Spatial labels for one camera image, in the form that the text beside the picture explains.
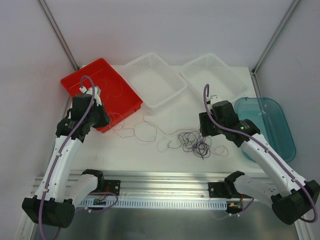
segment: metal frame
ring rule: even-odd
[[[227,173],[167,173],[167,172],[122,172],[105,171],[104,177],[110,180],[121,180],[119,197],[121,199],[170,199],[212,201],[209,198],[208,182],[221,182]],[[67,188],[81,177],[80,173],[70,174]],[[35,179],[32,196],[42,182],[43,177]],[[271,184],[267,178],[256,178],[265,184]],[[24,214],[16,239],[29,240],[35,224]],[[301,240],[313,240],[310,226],[302,221],[295,223],[295,228]]]
[[[261,92],[259,84],[258,84],[258,76],[257,76],[257,74],[254,74],[254,71],[251,70],[250,71],[250,76],[251,76],[251,80],[252,80],[252,84],[253,84],[253,88],[254,88],[256,97],[257,98],[262,98],[263,95],[262,95],[262,92]]]
[[[265,49],[263,50],[263,53],[261,54],[255,68],[253,69],[253,75],[255,76],[258,72],[258,70],[260,69],[260,67],[262,66],[262,64],[264,63],[266,57],[268,56],[270,50],[272,49],[272,47],[275,45],[277,39],[279,38],[280,34],[282,33],[282,31],[284,30],[285,26],[287,25],[289,19],[291,18],[291,16],[293,15],[293,13],[295,12],[295,10],[297,9],[297,6],[300,4],[301,0],[293,0],[289,6],[289,8],[287,9],[287,11],[285,12],[283,18],[281,19],[279,25],[276,27],[271,39],[269,40],[269,42],[267,43]]]
[[[58,38],[58,40],[61,44],[61,47],[63,48],[63,51],[64,51],[66,57],[69,59],[70,64],[72,65],[73,69],[75,71],[79,70],[80,68],[79,68],[73,54],[71,53],[71,51],[68,47],[68,44],[67,44],[63,34],[61,33],[61,31],[58,27],[58,24],[57,24],[54,16],[52,15],[46,0],[37,0],[37,2],[39,3],[40,7],[42,8],[46,19],[48,20],[49,24],[51,25],[52,30],[53,30],[54,34],[56,35],[56,37]]]

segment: cable clip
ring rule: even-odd
[[[80,92],[82,92],[83,94],[85,94],[88,90],[85,86],[79,87]]]

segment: white table surface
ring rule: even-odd
[[[113,68],[119,71],[122,66]],[[249,69],[233,67],[234,73],[247,84],[247,97],[255,97]],[[203,103],[189,89],[170,101],[161,110],[150,112],[142,104],[141,109],[125,119],[125,128],[145,120],[157,124],[166,133],[178,129],[198,129],[198,114],[205,111]],[[140,138],[153,138],[155,130],[146,123],[135,128]],[[119,135],[132,135],[132,130],[119,130]],[[103,171],[138,171],[170,173],[232,173],[242,171],[252,177],[265,177],[261,168],[247,160],[234,143],[227,141],[224,135],[211,137],[213,150],[217,146],[226,146],[228,156],[211,155],[204,160],[192,152],[182,149],[168,149],[166,141],[176,139],[177,135],[166,136],[158,130],[156,142],[146,143],[135,137],[121,138],[112,130],[101,133],[95,129],[86,136],[72,164],[72,169],[82,171],[97,169]]]

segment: white wall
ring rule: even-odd
[[[292,0],[47,0],[79,65],[155,52],[171,65],[215,53],[253,68]]]
[[[12,240],[66,105],[60,79],[73,69],[37,1],[0,1],[0,29],[0,239]]]
[[[258,77],[263,96],[276,100],[286,115],[297,153],[290,165],[320,183],[319,0],[302,1]],[[312,229],[319,239],[320,221]]]

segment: metal corner post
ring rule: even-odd
[[[291,16],[293,15],[293,13],[295,12],[295,10],[297,9],[297,6],[300,4],[302,0],[293,0],[289,6],[289,8],[287,9],[287,11],[285,12],[283,18],[281,19],[279,25],[277,26],[276,30],[274,31],[271,39],[269,40],[269,42],[267,43],[265,49],[263,50],[263,53],[261,54],[257,64],[255,65],[254,69],[253,69],[253,75],[256,77],[257,72],[259,71],[260,67],[262,66],[262,64],[264,63],[266,57],[268,56],[268,53],[270,52],[270,50],[272,49],[272,47],[275,45],[277,39],[279,38],[280,34],[282,33],[282,31],[284,30],[286,24],[288,23],[289,19],[291,18]]]
[[[251,80],[252,80],[252,84],[253,84],[253,89],[255,91],[255,95],[257,98],[262,98],[262,93],[258,84],[258,76],[257,74],[254,74],[253,70],[250,70],[250,76],[251,76]]]
[[[47,18],[49,24],[52,27],[52,30],[53,30],[54,34],[58,38],[66,57],[69,59],[72,67],[74,68],[74,70],[77,71],[80,68],[79,68],[79,66],[78,66],[73,54],[71,53],[71,51],[70,51],[70,49],[68,47],[68,44],[67,44],[63,34],[61,33],[61,31],[60,31],[60,29],[58,27],[58,24],[57,24],[54,16],[52,15],[46,0],[37,0],[37,2],[39,3],[40,7],[42,8],[42,10],[43,10],[43,12],[45,14],[45,17]]]

